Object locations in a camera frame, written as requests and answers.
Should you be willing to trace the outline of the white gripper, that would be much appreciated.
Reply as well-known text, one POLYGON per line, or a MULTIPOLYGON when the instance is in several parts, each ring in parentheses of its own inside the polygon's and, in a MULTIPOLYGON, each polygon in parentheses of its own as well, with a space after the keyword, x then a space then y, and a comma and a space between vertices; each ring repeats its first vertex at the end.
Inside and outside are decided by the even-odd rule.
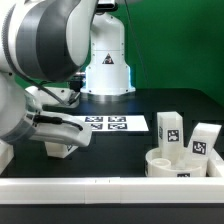
POLYGON ((32 118, 35 133, 32 140, 86 147, 89 145, 92 129, 78 117, 53 109, 75 108, 79 103, 79 94, 68 88, 47 87, 47 90, 62 99, 57 102, 48 93, 35 86, 26 88, 41 108, 32 118))

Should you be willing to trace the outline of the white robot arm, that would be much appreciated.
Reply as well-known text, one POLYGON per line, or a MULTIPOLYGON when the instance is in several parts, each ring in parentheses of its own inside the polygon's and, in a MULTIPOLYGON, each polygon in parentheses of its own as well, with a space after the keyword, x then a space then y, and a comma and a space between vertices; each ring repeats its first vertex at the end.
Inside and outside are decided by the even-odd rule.
POLYGON ((48 112, 14 77, 64 82, 88 55, 99 0, 0 0, 0 140, 86 147, 91 127, 74 116, 48 112))

